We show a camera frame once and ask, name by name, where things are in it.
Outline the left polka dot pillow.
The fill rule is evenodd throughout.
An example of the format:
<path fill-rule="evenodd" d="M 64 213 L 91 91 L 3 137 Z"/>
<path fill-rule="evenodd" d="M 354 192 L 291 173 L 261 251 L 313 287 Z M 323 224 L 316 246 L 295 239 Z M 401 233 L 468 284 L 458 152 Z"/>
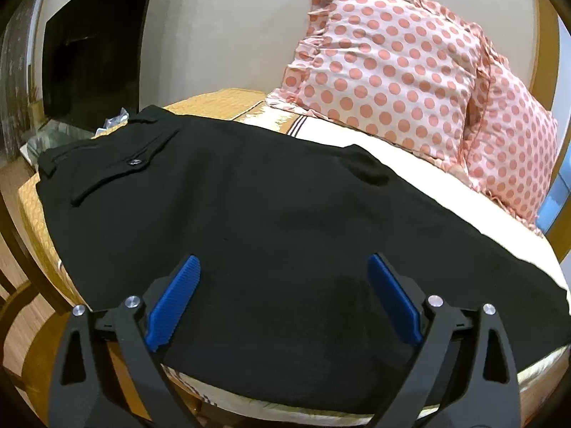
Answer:
<path fill-rule="evenodd" d="M 460 164 L 480 26 L 432 0 L 312 0 L 308 17 L 270 105 L 355 128 L 444 170 Z"/>

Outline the right polka dot pillow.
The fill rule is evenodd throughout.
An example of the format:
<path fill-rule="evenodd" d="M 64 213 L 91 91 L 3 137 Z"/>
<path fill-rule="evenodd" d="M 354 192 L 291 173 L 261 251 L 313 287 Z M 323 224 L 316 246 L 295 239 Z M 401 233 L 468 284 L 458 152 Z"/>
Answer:
<path fill-rule="evenodd" d="M 487 37 L 480 46 L 462 144 L 465 173 L 473 189 L 534 228 L 556 163 L 559 124 Z"/>

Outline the bedside table clutter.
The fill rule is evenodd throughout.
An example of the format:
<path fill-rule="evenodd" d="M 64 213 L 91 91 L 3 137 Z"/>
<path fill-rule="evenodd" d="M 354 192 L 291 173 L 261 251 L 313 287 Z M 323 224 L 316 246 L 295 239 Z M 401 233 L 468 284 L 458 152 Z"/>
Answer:
<path fill-rule="evenodd" d="M 122 108 L 117 116 L 106 119 L 102 127 L 97 128 L 95 132 L 89 132 L 59 121 L 49 120 L 20 147 L 20 153 L 31 167 L 36 168 L 39 155 L 44 151 L 78 140 L 91 139 L 106 134 L 116 126 L 125 125 L 129 118 L 128 111 Z"/>

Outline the black television screen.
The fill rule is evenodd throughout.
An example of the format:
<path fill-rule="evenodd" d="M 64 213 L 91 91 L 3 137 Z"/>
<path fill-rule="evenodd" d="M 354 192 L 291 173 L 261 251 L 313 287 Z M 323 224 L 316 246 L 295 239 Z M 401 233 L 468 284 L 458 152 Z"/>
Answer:
<path fill-rule="evenodd" d="M 149 0 L 71 0 L 45 24 L 45 115 L 94 132 L 140 105 L 140 53 Z"/>

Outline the polka dot pillow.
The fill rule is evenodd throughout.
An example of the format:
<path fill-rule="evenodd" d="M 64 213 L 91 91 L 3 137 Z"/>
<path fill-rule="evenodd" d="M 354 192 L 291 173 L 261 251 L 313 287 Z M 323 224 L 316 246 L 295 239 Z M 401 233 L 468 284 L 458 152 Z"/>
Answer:
<path fill-rule="evenodd" d="M 460 164 L 480 26 L 432 0 L 312 0 L 308 17 L 270 105 L 355 128 L 444 170 Z"/>
<path fill-rule="evenodd" d="M 534 228 L 556 163 L 559 124 L 487 37 L 480 46 L 462 144 L 465 173 L 473 189 Z"/>

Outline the wooden headboard frame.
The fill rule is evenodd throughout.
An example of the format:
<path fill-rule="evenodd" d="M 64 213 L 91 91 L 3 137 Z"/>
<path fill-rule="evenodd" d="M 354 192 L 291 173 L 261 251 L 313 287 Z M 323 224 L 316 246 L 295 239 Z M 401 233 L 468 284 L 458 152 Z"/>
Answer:
<path fill-rule="evenodd" d="M 535 0 L 535 15 L 536 53 L 531 91 L 559 121 L 549 192 L 570 147 L 570 33 L 550 0 Z M 557 260 L 562 261 L 570 251 L 570 197 L 545 236 Z"/>

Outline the cream patterned bedspread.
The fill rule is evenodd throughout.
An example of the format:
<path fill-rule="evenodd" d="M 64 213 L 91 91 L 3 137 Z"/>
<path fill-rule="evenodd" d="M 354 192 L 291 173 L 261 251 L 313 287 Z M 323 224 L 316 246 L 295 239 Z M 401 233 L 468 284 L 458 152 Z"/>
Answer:
<path fill-rule="evenodd" d="M 95 140 L 111 136 L 113 133 L 122 131 L 123 128 L 142 124 L 156 125 L 156 121 L 168 121 L 172 119 L 182 120 L 183 127 L 188 127 L 191 122 L 197 120 L 210 121 L 208 126 L 222 126 L 222 132 L 246 132 L 246 138 L 238 138 L 238 145 L 244 145 L 245 151 L 250 151 L 254 144 L 261 142 L 268 144 L 269 139 L 276 140 L 285 149 L 293 150 L 293 146 L 301 145 L 306 148 L 310 145 L 319 146 L 327 151 L 341 151 L 349 146 L 359 147 L 356 151 L 365 151 L 377 161 L 385 165 L 405 182 L 406 189 L 413 188 L 413 196 L 429 198 L 431 206 L 437 206 L 438 210 L 445 211 L 448 220 L 454 214 L 454 221 L 461 220 L 461 228 L 469 228 L 475 235 L 475 241 L 461 241 L 459 248 L 452 248 L 452 241 L 444 241 L 446 233 L 444 228 L 431 228 L 428 235 L 420 232 L 413 233 L 413 229 L 420 228 L 420 221 L 412 222 L 397 221 L 397 227 L 405 229 L 405 235 L 420 235 L 420 241 L 402 241 L 404 254 L 416 253 L 416 248 L 422 248 L 426 242 L 428 248 L 428 260 L 436 261 L 436 266 L 444 269 L 444 261 L 451 261 L 453 267 L 447 270 L 436 271 L 438 276 L 429 276 L 428 280 L 453 280 L 451 285 L 456 287 L 452 293 L 461 293 L 459 286 L 475 286 L 497 288 L 491 293 L 499 293 L 494 297 L 500 311 L 504 311 L 505 326 L 513 345 L 513 352 L 518 369 L 518 381 L 522 393 L 527 387 L 535 387 L 535 380 L 551 371 L 562 355 L 570 349 L 570 291 L 563 278 L 561 268 L 556 262 L 556 255 L 549 242 L 541 235 L 533 234 L 530 229 L 516 221 L 511 215 L 495 206 L 484 196 L 476 195 L 457 182 L 453 177 L 444 175 L 428 162 L 408 154 L 396 146 L 384 141 L 366 136 L 364 133 L 352 131 L 333 125 L 319 119 L 299 116 L 278 117 L 280 111 L 264 106 L 258 111 L 259 114 L 248 113 L 237 121 L 212 118 L 211 115 L 220 116 L 226 114 L 223 108 L 227 107 L 227 114 L 237 113 L 237 108 L 246 108 L 239 102 L 252 97 L 253 91 L 227 89 L 216 93 L 209 93 L 189 98 L 186 101 L 171 105 L 167 109 L 158 106 L 148 106 L 128 119 L 123 125 L 116 126 L 111 132 L 102 132 L 98 137 L 83 140 L 88 144 Z M 71 145 L 83 144 L 74 141 Z M 66 298 L 66 300 L 83 299 L 89 288 L 87 285 L 79 287 L 77 269 L 74 275 L 71 270 L 66 271 L 68 264 L 74 263 L 69 259 L 72 254 L 61 254 L 55 241 L 50 235 L 50 225 L 45 220 L 44 205 L 40 202 L 41 196 L 36 188 L 40 180 L 40 172 L 30 179 L 19 190 L 20 207 L 25 220 L 26 230 L 34 245 L 42 267 L 45 269 L 45 277 Z M 476 252 L 483 242 L 492 243 L 492 248 L 500 248 L 500 254 L 506 251 L 509 265 L 514 263 L 518 267 L 490 267 L 489 272 L 469 274 L 469 260 L 475 259 Z M 371 417 L 367 409 L 348 409 L 349 399 L 345 394 L 340 399 L 331 400 L 330 406 L 326 406 L 326 400 L 316 399 L 314 402 L 293 402 L 288 399 L 293 389 L 283 387 L 278 389 L 275 395 L 269 395 L 265 386 L 262 389 L 230 389 L 229 383 L 224 386 L 213 383 L 214 377 L 195 377 L 191 370 L 183 370 L 189 367 L 183 357 L 171 357 L 172 364 L 166 369 L 173 377 L 173 381 L 182 387 L 187 387 L 186 393 L 194 393 L 197 398 L 208 399 L 213 405 L 218 405 L 224 410 L 240 414 L 241 416 L 257 416 L 262 419 L 304 423 L 314 426 L 357 426 L 362 425 Z"/>

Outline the black pants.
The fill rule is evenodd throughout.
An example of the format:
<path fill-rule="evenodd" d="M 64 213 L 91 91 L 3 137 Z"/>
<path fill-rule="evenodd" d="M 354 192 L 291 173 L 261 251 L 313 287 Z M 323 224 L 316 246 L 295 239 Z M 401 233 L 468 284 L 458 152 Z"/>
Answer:
<path fill-rule="evenodd" d="M 77 269 L 86 302 L 113 307 L 142 294 L 190 256 L 200 261 L 196 294 L 163 363 L 183 357 L 195 377 L 230 389 L 284 386 L 288 399 L 349 399 L 348 409 L 373 413 L 405 376 L 412 355 L 392 329 L 367 279 L 381 253 L 398 274 L 428 294 L 466 308 L 493 304 L 497 288 L 428 280 L 444 269 L 404 254 L 397 221 L 420 221 L 420 232 L 444 228 L 459 248 L 475 241 L 454 214 L 413 196 L 413 188 L 371 154 L 349 146 L 285 149 L 279 138 L 246 153 L 238 138 L 210 121 L 156 121 L 109 137 L 42 153 L 37 190 L 50 235 L 65 264 Z M 509 265 L 492 243 L 469 260 L 469 274 Z"/>

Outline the blue glass window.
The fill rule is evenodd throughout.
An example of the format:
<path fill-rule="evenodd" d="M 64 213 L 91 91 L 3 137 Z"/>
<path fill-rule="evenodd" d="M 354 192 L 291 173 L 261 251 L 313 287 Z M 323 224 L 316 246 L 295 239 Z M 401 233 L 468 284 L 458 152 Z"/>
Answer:
<path fill-rule="evenodd" d="M 546 235 L 551 229 L 556 218 L 559 216 L 565 203 L 570 197 L 570 174 L 570 147 L 567 147 L 562 165 L 559 167 L 559 171 L 556 174 L 555 181 L 553 182 L 546 199 L 538 212 L 536 225 L 544 235 Z"/>

